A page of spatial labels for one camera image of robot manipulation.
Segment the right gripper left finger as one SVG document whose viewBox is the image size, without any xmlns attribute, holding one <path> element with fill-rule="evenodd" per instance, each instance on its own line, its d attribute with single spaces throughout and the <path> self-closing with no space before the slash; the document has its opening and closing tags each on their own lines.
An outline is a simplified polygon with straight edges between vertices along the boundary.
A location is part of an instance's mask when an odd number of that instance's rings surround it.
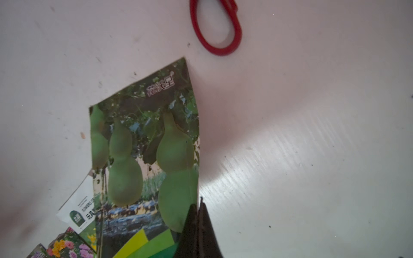
<svg viewBox="0 0 413 258">
<path fill-rule="evenodd" d="M 173 258 L 197 257 L 197 206 L 192 204 Z"/>
</svg>

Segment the red handled scissors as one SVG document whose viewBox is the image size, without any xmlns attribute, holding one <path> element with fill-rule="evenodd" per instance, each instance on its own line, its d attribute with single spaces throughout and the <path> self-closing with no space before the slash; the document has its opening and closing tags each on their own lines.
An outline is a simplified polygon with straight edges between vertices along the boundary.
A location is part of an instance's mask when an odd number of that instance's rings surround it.
<svg viewBox="0 0 413 258">
<path fill-rule="evenodd" d="M 234 0 L 190 1 L 189 12 L 194 32 L 202 46 L 211 54 L 226 56 L 237 50 L 243 31 Z"/>
</svg>

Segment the white sunflowers seed packet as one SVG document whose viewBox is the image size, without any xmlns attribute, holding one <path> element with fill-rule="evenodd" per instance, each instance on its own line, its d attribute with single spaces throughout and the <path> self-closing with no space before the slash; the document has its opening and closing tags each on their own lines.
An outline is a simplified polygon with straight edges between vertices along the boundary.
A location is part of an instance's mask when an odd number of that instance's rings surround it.
<svg viewBox="0 0 413 258">
<path fill-rule="evenodd" d="M 48 247 L 38 244 L 28 258 L 95 258 L 95 251 L 71 228 Z"/>
</svg>

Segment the green gourd seed packet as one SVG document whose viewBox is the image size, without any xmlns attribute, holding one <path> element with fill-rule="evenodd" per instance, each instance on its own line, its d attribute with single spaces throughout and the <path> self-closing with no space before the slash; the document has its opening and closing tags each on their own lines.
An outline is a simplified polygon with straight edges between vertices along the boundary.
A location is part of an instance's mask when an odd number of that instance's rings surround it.
<svg viewBox="0 0 413 258">
<path fill-rule="evenodd" d="M 180 58 L 89 109 L 100 258 L 176 245 L 198 198 L 199 112 Z"/>
</svg>

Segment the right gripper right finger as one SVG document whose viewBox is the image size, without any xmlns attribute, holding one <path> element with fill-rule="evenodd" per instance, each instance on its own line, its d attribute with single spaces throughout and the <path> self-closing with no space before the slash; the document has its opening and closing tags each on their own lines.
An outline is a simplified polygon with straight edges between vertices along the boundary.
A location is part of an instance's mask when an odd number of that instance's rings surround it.
<svg viewBox="0 0 413 258">
<path fill-rule="evenodd" d="M 202 197 L 198 211 L 198 255 L 199 258 L 223 258 Z"/>
</svg>

